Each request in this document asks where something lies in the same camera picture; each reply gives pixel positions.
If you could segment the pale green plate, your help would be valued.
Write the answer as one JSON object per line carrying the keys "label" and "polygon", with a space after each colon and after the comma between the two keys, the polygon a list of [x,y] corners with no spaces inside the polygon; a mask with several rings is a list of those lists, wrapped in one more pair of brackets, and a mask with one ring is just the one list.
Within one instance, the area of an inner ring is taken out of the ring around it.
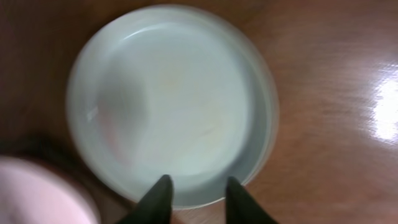
{"label": "pale green plate", "polygon": [[209,12],[164,4],[129,12],[82,48],[67,86],[75,146],[99,180],[140,200],[163,175],[173,207],[224,198],[272,151],[278,100],[261,55]]}

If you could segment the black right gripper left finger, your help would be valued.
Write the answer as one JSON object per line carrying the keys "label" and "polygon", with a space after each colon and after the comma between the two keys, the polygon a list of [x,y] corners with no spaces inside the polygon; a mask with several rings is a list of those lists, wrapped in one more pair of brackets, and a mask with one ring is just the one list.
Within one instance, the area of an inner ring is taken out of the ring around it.
{"label": "black right gripper left finger", "polygon": [[163,175],[141,198],[134,210],[116,224],[169,224],[172,199],[172,179],[169,175]]}

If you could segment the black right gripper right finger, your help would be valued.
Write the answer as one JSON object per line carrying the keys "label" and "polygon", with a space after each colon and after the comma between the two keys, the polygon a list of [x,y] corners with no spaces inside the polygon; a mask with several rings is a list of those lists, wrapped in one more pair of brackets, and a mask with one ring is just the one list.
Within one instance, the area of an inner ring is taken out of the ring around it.
{"label": "black right gripper right finger", "polygon": [[278,224],[235,177],[227,181],[225,212],[226,224]]}

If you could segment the white plate with red stain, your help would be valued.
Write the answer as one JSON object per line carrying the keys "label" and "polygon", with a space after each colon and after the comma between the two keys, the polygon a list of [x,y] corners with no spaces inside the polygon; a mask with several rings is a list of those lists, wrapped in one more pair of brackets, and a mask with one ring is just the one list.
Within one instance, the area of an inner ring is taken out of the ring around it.
{"label": "white plate with red stain", "polygon": [[78,183],[37,161],[1,157],[1,224],[95,224],[99,211]]}

